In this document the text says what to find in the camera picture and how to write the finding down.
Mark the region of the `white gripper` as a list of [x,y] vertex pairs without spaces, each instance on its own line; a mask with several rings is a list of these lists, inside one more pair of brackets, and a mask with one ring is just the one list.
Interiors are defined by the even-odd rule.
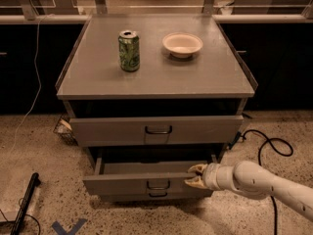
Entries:
[[188,169],[195,177],[184,182],[193,188],[213,191],[235,190],[233,168],[222,164],[194,164]]

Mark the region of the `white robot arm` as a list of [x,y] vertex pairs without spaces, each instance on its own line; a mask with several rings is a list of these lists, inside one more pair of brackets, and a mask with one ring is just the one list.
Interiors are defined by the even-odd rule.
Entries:
[[279,177],[254,162],[241,161],[232,166],[195,164],[188,172],[196,175],[185,180],[190,187],[229,190],[256,200],[271,196],[313,221],[313,189]]

